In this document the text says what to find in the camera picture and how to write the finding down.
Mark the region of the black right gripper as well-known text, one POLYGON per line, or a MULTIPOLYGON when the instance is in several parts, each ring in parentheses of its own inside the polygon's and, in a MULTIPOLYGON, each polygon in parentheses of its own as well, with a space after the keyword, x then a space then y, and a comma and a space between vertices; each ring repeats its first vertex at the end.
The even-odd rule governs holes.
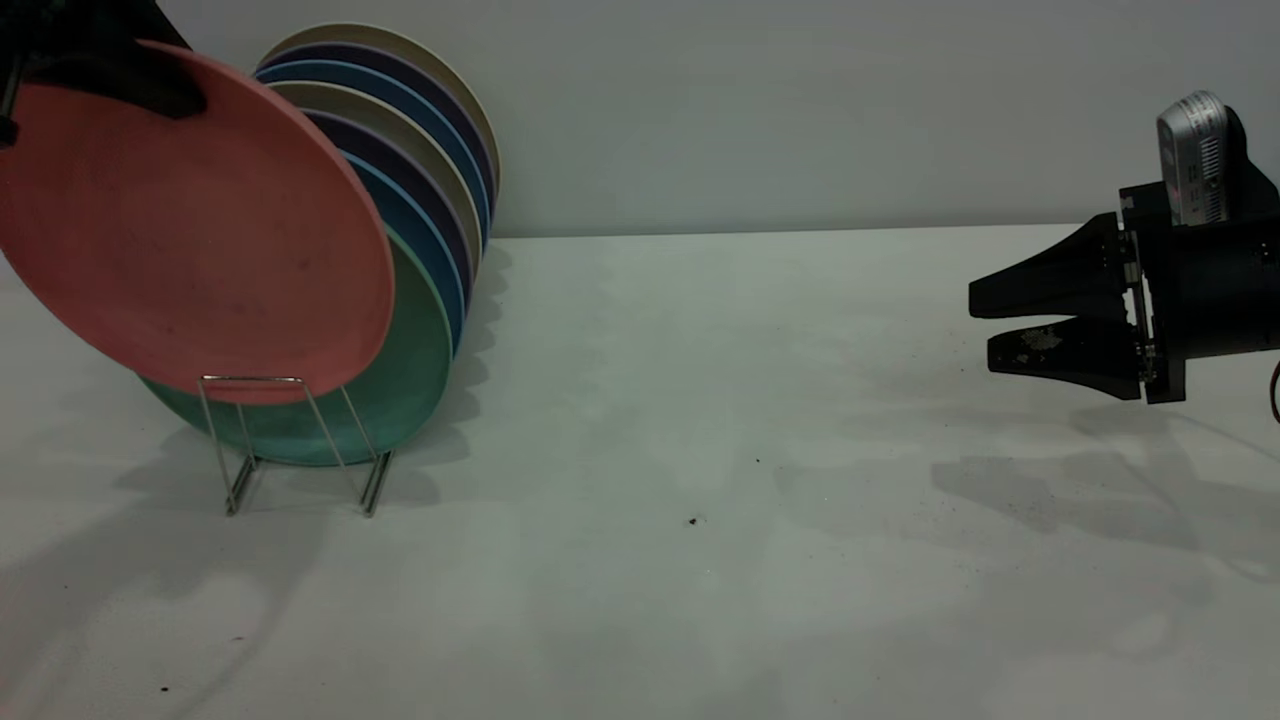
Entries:
MULTIPOLYGON (((1279 336, 1277 186, 1247 183, 1226 222, 1176 225, 1161 183, 1120 190, 1135 250, 1143 387, 1148 404, 1187 397, 1194 359, 1272 351, 1279 336)), ((1137 331, 1125 322, 1128 255, 1117 215, 1102 213, 1037 255, 973 281, 979 319, 1066 315, 987 341, 992 373, 1057 380, 1124 401, 1142 398, 1137 331)))

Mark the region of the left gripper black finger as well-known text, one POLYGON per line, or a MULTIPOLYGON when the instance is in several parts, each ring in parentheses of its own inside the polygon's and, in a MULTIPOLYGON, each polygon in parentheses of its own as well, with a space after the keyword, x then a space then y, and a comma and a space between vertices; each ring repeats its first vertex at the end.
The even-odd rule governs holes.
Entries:
POLYGON ((100 40, 191 45, 156 1, 3 1, 4 50, 51 53, 100 40))
POLYGON ((29 51, 22 79, 111 99, 175 120, 202 114, 209 106, 179 58, 137 42, 29 51))

